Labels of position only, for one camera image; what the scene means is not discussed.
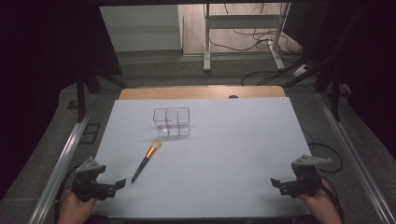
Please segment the black metal stand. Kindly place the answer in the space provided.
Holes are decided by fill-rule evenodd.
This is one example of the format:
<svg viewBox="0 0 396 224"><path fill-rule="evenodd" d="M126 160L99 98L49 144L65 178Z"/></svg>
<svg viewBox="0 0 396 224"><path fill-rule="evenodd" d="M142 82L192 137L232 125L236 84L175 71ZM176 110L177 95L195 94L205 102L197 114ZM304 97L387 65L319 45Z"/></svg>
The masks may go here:
<svg viewBox="0 0 396 224"><path fill-rule="evenodd" d="M334 29L332 39L325 48L325 58L318 63L315 63L310 70L302 73L298 77L282 84L282 88L289 88L297 83L317 75L317 79L313 84L315 92L323 93L331 86L330 93L330 111L333 117L339 121L338 103L341 84L340 75L338 71L338 64L340 62L341 52L356 25L356 21L360 16L360 7L351 7L347 14L339 19L338 27Z"/></svg>
<svg viewBox="0 0 396 224"><path fill-rule="evenodd" d="M86 116L88 109L85 100L85 88L92 94L97 94L101 90L101 86L98 81L98 77L102 77L105 80L119 86L122 89L130 88L126 82L120 79L106 74L96 68L92 68L86 72L77 73L77 94L78 94L78 119L77 123L81 123Z"/></svg>

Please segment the person's right hand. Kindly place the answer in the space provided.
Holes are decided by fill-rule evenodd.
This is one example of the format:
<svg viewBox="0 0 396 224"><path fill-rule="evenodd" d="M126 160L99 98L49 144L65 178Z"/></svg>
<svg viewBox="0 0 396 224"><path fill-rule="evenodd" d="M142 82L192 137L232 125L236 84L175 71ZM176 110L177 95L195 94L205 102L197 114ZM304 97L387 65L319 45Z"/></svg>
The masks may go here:
<svg viewBox="0 0 396 224"><path fill-rule="evenodd" d="M319 190L314 196L299 195L298 198L320 224L343 224L333 203L333 190L329 182L323 179L322 184L325 189Z"/></svg>

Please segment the white power strip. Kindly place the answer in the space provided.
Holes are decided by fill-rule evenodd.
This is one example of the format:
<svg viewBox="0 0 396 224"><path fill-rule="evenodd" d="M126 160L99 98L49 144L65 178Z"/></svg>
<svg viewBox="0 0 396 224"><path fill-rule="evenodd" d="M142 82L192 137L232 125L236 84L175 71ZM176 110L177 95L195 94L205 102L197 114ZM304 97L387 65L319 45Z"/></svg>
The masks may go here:
<svg viewBox="0 0 396 224"><path fill-rule="evenodd" d="M297 68L297 69L292 73L292 75L293 75L294 77L298 77L298 76L300 76L301 74L303 74L304 72L308 71L309 69L310 69L310 67L309 67L308 65L302 64L299 68Z"/></svg>

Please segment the dark floor plate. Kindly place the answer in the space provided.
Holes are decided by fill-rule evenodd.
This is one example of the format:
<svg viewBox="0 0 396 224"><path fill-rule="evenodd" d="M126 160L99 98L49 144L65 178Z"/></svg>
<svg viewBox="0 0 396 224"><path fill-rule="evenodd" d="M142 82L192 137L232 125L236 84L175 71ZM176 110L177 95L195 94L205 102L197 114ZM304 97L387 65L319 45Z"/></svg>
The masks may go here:
<svg viewBox="0 0 396 224"><path fill-rule="evenodd" d="M83 134L80 138L80 143L82 145L92 145L95 143L95 140L100 131L100 123L88 123L83 131Z"/></svg>

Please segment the white table mat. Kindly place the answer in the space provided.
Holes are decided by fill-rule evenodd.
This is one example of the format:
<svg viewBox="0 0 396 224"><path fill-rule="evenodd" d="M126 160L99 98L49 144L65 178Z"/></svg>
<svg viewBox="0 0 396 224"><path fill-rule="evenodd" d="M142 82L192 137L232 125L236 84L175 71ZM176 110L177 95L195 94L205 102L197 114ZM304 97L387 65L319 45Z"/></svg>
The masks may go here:
<svg viewBox="0 0 396 224"><path fill-rule="evenodd" d="M139 171L158 137L153 113L169 107L190 110L191 133L164 138ZM106 166L99 181L126 185L94 211L114 218L302 215L304 204L271 181L294 179L291 162L308 152L287 97L118 100L95 158Z"/></svg>

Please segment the makeup brush with black handle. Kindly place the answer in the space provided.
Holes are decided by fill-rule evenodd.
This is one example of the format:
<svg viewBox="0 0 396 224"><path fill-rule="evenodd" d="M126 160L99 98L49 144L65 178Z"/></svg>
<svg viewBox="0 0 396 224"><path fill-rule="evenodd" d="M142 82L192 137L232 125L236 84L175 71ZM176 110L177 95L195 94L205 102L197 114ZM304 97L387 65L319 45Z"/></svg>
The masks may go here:
<svg viewBox="0 0 396 224"><path fill-rule="evenodd" d="M148 164L151 157L154 155L154 153L157 151L157 149L161 147L161 145L162 145L161 140L155 140L151 143L146 156L141 161L136 172L134 173L134 176L132 177L132 180L131 180L132 183L134 183L136 181L136 179L139 177L139 175L141 174L141 172L143 171L145 166Z"/></svg>

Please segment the clear plastic organizer box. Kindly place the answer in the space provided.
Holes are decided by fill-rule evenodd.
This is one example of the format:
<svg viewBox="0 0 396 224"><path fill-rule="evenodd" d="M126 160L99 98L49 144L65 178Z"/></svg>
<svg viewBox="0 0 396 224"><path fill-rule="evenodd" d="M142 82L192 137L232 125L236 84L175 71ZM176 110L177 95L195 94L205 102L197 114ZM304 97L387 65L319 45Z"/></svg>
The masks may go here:
<svg viewBox="0 0 396 224"><path fill-rule="evenodd" d="M190 109L188 107L155 108L153 122L160 137L190 135Z"/></svg>

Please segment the person's left hand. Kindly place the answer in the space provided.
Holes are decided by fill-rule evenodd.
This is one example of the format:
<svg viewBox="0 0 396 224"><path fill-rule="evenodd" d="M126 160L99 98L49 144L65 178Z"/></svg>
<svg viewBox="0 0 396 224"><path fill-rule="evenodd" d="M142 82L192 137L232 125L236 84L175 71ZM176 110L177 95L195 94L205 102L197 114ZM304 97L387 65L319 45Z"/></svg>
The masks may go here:
<svg viewBox="0 0 396 224"><path fill-rule="evenodd" d="M62 201L57 224L84 224L96 203L96 198L83 202L72 190L69 190Z"/></svg>

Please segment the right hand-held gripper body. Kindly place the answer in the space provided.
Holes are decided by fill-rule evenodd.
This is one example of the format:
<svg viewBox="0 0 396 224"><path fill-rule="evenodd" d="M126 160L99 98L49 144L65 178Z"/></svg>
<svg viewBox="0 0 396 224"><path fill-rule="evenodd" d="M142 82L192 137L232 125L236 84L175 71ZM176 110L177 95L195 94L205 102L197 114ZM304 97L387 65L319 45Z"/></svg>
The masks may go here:
<svg viewBox="0 0 396 224"><path fill-rule="evenodd" d="M314 196L320 189L321 175L318 172L319 164L331 163L331 159L302 155L291 163L296 179L281 182L280 189L287 189L292 198L298 195Z"/></svg>

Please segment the white desk frame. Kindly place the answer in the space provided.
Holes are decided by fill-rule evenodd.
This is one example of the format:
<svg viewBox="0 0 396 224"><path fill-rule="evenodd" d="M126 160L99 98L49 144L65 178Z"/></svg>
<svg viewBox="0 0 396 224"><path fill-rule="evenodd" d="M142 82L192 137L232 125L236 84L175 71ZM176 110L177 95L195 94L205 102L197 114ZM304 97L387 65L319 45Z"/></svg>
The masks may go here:
<svg viewBox="0 0 396 224"><path fill-rule="evenodd" d="M284 27L290 3L287 2L280 7L278 14L260 15L211 15L210 5L204 5L205 16L205 48L204 48L204 70L211 69L211 43L210 31L219 29L276 29L275 37L267 41L269 50L278 70L286 67L278 52L278 40Z"/></svg>

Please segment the white cabinet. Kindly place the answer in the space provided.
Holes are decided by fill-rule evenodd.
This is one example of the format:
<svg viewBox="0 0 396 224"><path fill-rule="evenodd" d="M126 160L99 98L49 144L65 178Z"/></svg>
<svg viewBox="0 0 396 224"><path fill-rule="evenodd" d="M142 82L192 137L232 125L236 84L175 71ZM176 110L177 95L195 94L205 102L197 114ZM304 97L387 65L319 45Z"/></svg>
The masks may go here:
<svg viewBox="0 0 396 224"><path fill-rule="evenodd" d="M100 7L116 52L181 49L176 5Z"/></svg>

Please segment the dark curtain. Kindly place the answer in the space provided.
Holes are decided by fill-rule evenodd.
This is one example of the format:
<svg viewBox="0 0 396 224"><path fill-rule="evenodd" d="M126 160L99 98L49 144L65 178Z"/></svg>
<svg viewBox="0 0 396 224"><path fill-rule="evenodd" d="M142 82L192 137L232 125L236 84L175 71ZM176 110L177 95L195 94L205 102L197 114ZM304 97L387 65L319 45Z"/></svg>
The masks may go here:
<svg viewBox="0 0 396 224"><path fill-rule="evenodd" d="M344 0L364 10L342 53L349 104L396 159L396 0Z"/></svg>
<svg viewBox="0 0 396 224"><path fill-rule="evenodd" d="M0 200L59 104L82 79L119 76L100 7L85 0L0 0Z"/></svg>

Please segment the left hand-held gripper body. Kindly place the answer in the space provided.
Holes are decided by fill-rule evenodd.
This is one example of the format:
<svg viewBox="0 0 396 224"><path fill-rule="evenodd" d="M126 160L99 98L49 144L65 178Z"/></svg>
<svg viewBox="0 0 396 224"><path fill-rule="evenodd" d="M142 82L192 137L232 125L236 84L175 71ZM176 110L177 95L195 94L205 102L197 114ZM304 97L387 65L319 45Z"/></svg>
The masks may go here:
<svg viewBox="0 0 396 224"><path fill-rule="evenodd" d="M98 163L93 157L85 160L76 170L76 177L72 184L72 191L83 201L90 198L104 201L111 189L116 189L116 184L101 184L97 177L106 170L104 165Z"/></svg>

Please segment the aluminium rail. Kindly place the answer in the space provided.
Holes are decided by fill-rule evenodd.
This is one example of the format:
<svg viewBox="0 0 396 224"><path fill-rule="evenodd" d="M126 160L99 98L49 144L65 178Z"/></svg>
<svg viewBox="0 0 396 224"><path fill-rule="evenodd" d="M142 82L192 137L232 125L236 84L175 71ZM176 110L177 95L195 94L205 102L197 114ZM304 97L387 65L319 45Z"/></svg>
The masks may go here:
<svg viewBox="0 0 396 224"><path fill-rule="evenodd" d="M335 116L332 114L330 109L331 104L326 98L326 94L318 92L316 93L316 98L323 112L325 113L326 118L330 122L335 135L341 143L342 148L349 159L349 162L357 174L358 179L360 180L382 224L396 224L396 216L394 216L390 211L386 198L361 160L361 157L358 154L355 146L352 144L343 124L340 121L337 121Z"/></svg>
<svg viewBox="0 0 396 224"><path fill-rule="evenodd" d="M44 224L51 205L55 200L61 182L63 181L64 175L67 172L70 161L72 160L77 149L82 133L84 132L88 120L92 114L92 107L95 102L95 99L90 99L88 101L86 106L86 114L82 117L80 122L77 122L74 125L73 130L64 145L63 151L52 170L49 181L44 187L44 190L42 191L42 194L39 197L35 209L33 210L33 213L30 216L27 224Z"/></svg>

